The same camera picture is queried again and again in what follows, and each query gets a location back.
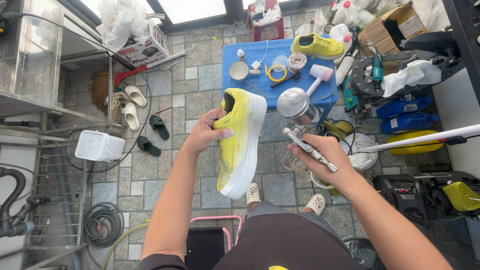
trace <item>masked shoe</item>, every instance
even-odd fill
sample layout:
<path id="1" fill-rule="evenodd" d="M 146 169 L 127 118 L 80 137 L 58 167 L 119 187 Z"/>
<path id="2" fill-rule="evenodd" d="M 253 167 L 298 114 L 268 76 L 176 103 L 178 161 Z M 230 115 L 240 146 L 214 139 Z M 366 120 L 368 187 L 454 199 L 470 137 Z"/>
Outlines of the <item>masked shoe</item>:
<path id="1" fill-rule="evenodd" d="M 232 199 L 247 191 L 257 167 L 258 136 L 264 122 L 267 103 L 264 97 L 238 88 L 223 93 L 222 108 L 228 114 L 213 123 L 213 129 L 230 128 L 234 135 L 218 140 L 221 170 L 218 190 Z"/>
<path id="2" fill-rule="evenodd" d="M 290 46 L 292 53 L 301 52 L 323 60 L 333 60 L 341 57 L 344 49 L 342 43 L 331 38 L 321 37 L 316 33 L 297 36 Z"/>

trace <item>blue plastic table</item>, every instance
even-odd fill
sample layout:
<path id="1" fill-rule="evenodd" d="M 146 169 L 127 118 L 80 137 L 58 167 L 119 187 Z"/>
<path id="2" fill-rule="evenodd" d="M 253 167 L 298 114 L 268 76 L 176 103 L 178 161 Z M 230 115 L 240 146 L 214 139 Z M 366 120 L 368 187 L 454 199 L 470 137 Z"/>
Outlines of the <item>blue plastic table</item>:
<path id="1" fill-rule="evenodd" d="M 287 58 L 290 56 L 290 46 L 292 45 L 293 38 L 289 39 L 279 39 L 279 40 L 269 40 L 268 41 L 268 51 L 265 56 L 265 59 L 261 63 L 260 68 L 260 75 L 259 76 L 247 76 L 247 81 L 252 83 L 254 86 L 259 88 L 261 91 L 265 93 L 265 99 L 267 101 L 267 110 L 276 110 L 276 101 L 280 94 L 282 94 L 285 90 L 292 88 L 292 87 L 300 87 L 304 91 L 308 90 L 308 87 L 312 85 L 315 81 L 315 78 L 309 75 L 310 68 L 313 64 L 318 64 L 322 66 L 326 66 L 329 68 L 334 68 L 333 60 L 325 61 L 319 58 L 311 59 L 310 56 L 307 56 L 307 64 L 300 72 L 300 78 L 298 80 L 294 80 L 293 78 L 282 83 L 281 85 L 270 88 L 274 82 L 270 81 L 270 79 L 265 75 L 265 65 L 267 64 L 267 68 L 270 69 L 272 65 L 272 61 L 278 55 L 285 55 Z M 228 74 L 228 68 L 230 65 L 238 61 L 237 51 L 242 49 L 245 52 L 245 62 L 250 65 L 255 62 L 255 60 L 260 61 L 265 54 L 265 49 L 267 46 L 266 41 L 257 41 L 257 42 L 248 42 L 248 43 L 235 43 L 235 44 L 228 44 L 225 45 L 222 49 L 222 88 L 223 90 L 227 88 L 240 88 L 243 82 L 238 83 L 230 78 Z M 287 70 L 287 77 L 290 76 L 291 73 Z M 283 76 L 283 72 L 274 72 L 272 70 L 272 77 L 273 78 L 281 78 Z M 331 97 L 327 97 L 322 100 L 323 97 L 328 96 L 334 92 L 333 99 L 330 102 Z M 328 115 L 330 110 L 335 105 L 335 102 L 338 98 L 338 94 L 336 92 L 336 80 L 335 75 L 329 82 L 321 82 L 320 85 L 317 87 L 315 92 L 310 96 L 310 100 L 312 101 L 313 105 L 317 108 L 323 108 L 324 111 L 320 116 L 319 123 L 323 122 L 325 117 Z"/>

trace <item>white plastic bucket lid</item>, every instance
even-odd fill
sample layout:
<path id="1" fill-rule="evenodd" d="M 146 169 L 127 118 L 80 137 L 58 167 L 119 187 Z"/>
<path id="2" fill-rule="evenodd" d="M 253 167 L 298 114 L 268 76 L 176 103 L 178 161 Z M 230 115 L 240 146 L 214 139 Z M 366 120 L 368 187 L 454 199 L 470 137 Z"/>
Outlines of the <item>white plastic bucket lid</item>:
<path id="1" fill-rule="evenodd" d="M 80 133 L 75 156 L 86 160 L 102 160 L 108 140 L 108 134 L 84 130 Z"/>

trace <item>dark green sandal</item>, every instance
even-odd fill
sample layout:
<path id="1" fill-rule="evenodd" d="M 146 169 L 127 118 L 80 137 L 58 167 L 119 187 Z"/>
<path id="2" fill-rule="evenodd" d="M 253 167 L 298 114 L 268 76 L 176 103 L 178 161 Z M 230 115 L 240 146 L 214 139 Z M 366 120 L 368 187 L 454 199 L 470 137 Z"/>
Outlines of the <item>dark green sandal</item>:
<path id="1" fill-rule="evenodd" d="M 138 137 L 137 146 L 143 152 L 149 153 L 152 156 L 158 157 L 162 153 L 162 150 L 155 147 L 147 138 L 145 138 L 143 136 Z"/>
<path id="2" fill-rule="evenodd" d="M 166 140 L 170 137 L 170 134 L 168 133 L 168 130 L 160 117 L 156 115 L 150 116 L 150 125 L 152 126 L 153 131 L 160 134 L 162 139 Z"/>

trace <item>airbrush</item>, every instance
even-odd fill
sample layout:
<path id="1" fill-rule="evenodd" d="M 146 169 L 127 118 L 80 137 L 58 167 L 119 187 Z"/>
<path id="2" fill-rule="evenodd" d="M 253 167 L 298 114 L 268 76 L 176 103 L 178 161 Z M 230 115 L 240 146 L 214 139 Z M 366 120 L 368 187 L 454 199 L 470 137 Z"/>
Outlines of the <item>airbrush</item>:
<path id="1" fill-rule="evenodd" d="M 326 157 L 299 138 L 299 133 L 317 114 L 317 109 L 310 102 L 307 93 L 298 87 L 287 89 L 278 97 L 276 109 L 282 116 L 288 118 L 291 124 L 295 125 L 293 130 L 284 128 L 282 134 L 309 153 L 314 159 L 325 164 L 332 172 L 336 172 L 338 170 L 336 165 L 329 162 Z"/>

